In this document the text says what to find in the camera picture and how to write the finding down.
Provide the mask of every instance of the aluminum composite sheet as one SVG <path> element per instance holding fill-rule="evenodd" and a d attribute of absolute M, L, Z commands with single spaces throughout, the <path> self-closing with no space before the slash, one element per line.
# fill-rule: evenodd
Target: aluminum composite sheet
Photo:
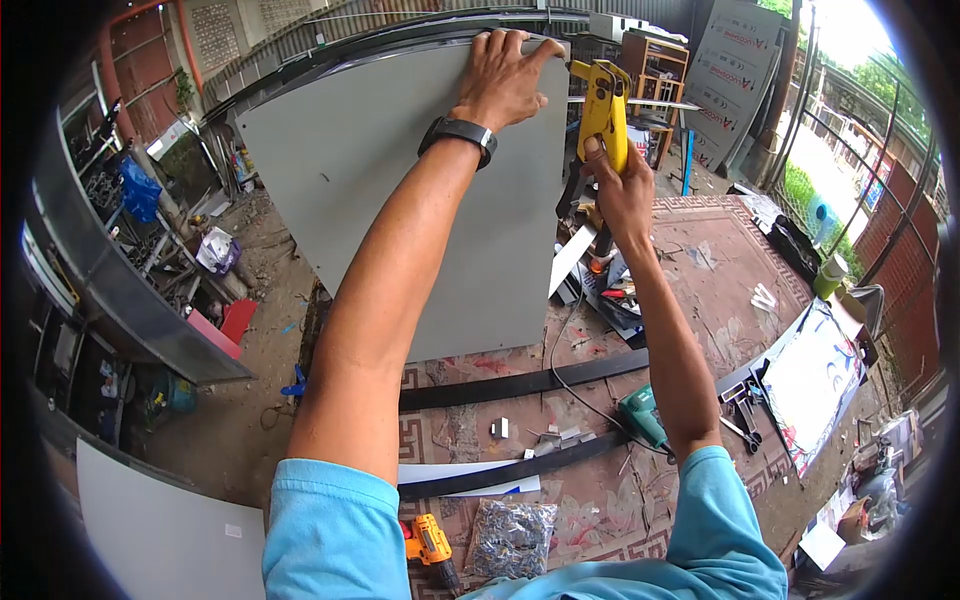
<path fill-rule="evenodd" d="M 526 42 L 524 53 L 538 42 Z M 237 118 L 257 171 L 331 294 L 380 207 L 453 106 L 468 44 L 381 58 L 286 92 Z M 497 136 L 457 213 L 408 362 L 538 344 L 563 188 L 569 75 L 550 59 L 550 103 Z M 381 290 L 391 301 L 391 291 Z"/>
<path fill-rule="evenodd" d="M 260 509 L 171 486 L 81 439 L 77 479 L 84 530 L 130 598 L 264 598 Z"/>

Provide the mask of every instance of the green power drill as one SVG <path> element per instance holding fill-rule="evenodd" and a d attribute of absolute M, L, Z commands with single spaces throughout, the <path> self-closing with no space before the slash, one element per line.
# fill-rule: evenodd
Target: green power drill
<path fill-rule="evenodd" d="M 627 420 L 629 428 L 634 434 L 639 434 L 654 449 L 663 448 L 668 454 L 668 460 L 674 457 L 673 450 L 666 443 L 666 432 L 663 425 L 654 416 L 657 403 L 654 401 L 654 391 L 650 384 L 625 396 L 620 400 L 619 409 Z"/>

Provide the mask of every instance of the grass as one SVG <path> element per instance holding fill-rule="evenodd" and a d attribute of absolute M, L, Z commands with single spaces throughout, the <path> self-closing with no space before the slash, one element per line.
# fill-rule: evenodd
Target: grass
<path fill-rule="evenodd" d="M 797 211 L 796 217 L 801 220 L 797 225 L 803 230 L 806 230 L 807 210 L 810 202 L 816 195 L 816 189 L 813 187 L 813 181 L 810 180 L 810 175 L 792 161 L 787 160 L 786 167 L 783 170 L 783 186 L 793 204 L 793 208 Z M 833 242 L 839 237 L 844 225 L 843 223 L 837 223 L 833 226 L 833 230 L 827 236 L 827 239 L 824 240 L 821 249 L 829 250 L 829 248 L 833 246 Z M 860 259 L 856 256 L 856 252 L 853 251 L 853 244 L 849 237 L 844 235 L 843 239 L 840 240 L 840 244 L 837 245 L 836 253 L 843 256 L 844 260 L 846 260 L 850 266 L 850 277 L 854 281 L 859 281 L 860 278 L 863 277 L 864 269 L 860 263 Z"/>

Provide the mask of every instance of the yellow cordless drill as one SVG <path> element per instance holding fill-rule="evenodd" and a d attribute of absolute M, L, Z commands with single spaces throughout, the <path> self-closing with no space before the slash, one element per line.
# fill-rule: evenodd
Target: yellow cordless drill
<path fill-rule="evenodd" d="M 434 564 L 440 571 L 444 586 L 452 591 L 459 590 L 460 578 L 453 566 L 453 551 L 446 541 L 444 530 L 437 524 L 437 519 L 427 513 L 410 521 L 409 527 L 401 521 L 400 529 L 406 539 L 407 560 L 420 559 L 420 562 L 427 566 Z"/>

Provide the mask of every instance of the t-shirt sleeve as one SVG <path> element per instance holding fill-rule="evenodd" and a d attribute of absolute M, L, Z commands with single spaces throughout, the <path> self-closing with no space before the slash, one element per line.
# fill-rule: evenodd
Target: t-shirt sleeve
<path fill-rule="evenodd" d="M 731 597 L 786 597 L 786 570 L 763 543 L 750 496 L 722 446 L 699 448 L 684 462 L 666 560 Z"/>
<path fill-rule="evenodd" d="M 323 461 L 276 467 L 263 550 L 268 598 L 409 598 L 396 488 Z"/>

